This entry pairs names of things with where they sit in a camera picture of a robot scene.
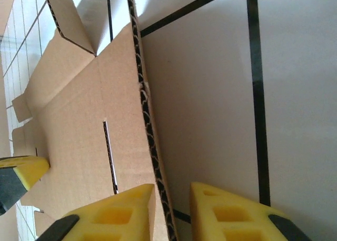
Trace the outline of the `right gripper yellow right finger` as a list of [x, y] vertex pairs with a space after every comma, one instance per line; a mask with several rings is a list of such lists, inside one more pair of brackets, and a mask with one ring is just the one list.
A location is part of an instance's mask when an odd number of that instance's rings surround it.
[[283, 212], [220, 188], [190, 184], [193, 240], [309, 240]]

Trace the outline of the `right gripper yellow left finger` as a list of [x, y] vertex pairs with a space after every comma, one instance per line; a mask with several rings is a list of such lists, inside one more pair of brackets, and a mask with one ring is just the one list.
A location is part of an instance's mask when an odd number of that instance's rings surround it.
[[143, 184], [75, 209], [38, 240], [152, 240], [154, 184]]

